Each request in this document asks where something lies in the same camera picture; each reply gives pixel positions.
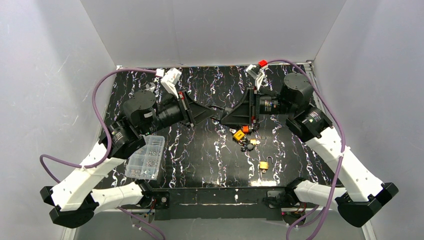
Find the large black Kaijing padlock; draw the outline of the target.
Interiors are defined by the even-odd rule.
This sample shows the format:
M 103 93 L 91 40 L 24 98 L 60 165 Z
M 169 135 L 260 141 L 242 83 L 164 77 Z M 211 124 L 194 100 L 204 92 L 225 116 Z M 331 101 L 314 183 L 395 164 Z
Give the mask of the large black Kaijing padlock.
M 216 104 L 209 104 L 207 107 L 215 111 L 214 115 L 210 118 L 217 121 L 218 123 L 221 123 L 222 118 L 224 118 L 231 111 L 231 108 L 229 107 L 219 106 Z

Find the brass padlock with steel shackle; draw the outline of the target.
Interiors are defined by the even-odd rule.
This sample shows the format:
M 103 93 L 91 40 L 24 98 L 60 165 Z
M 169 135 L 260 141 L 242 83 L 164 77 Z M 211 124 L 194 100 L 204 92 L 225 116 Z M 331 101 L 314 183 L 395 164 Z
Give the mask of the brass padlock with steel shackle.
M 272 156 L 267 156 L 265 160 L 260 161 L 259 170 L 261 171 L 261 173 L 265 174 L 270 168 L 270 163 L 273 163 L 273 162 L 274 162 L 274 159 Z

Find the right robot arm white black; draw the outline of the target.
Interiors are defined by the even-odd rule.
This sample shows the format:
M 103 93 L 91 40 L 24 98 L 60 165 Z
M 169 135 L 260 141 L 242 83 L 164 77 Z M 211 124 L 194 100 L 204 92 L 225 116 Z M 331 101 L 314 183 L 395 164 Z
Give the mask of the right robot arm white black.
M 352 226 L 362 227 L 399 190 L 394 183 L 374 176 L 343 143 L 341 132 L 312 104 L 313 92 L 306 76 L 292 72 L 284 77 L 279 93 L 248 87 L 240 102 L 225 109 L 219 121 L 230 128 L 251 127 L 259 115 L 286 115 L 288 129 L 324 160 L 342 185 L 333 188 L 299 177 L 283 192 L 267 196 L 265 202 L 270 208 L 328 205 Z

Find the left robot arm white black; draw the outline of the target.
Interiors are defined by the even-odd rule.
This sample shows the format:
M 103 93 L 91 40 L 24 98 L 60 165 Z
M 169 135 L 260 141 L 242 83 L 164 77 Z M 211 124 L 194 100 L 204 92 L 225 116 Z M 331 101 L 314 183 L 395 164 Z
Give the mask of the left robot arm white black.
M 108 189 L 96 189 L 96 185 L 144 147 L 146 136 L 176 123 L 196 126 L 214 113 L 212 108 L 196 102 L 185 91 L 169 95 L 162 104 L 157 103 L 153 92 L 137 91 L 122 104 L 116 121 L 102 125 L 103 133 L 84 160 L 74 165 L 65 179 L 40 190 L 44 203 L 52 206 L 51 221 L 74 229 L 105 210 L 146 202 L 153 193 L 144 180 Z

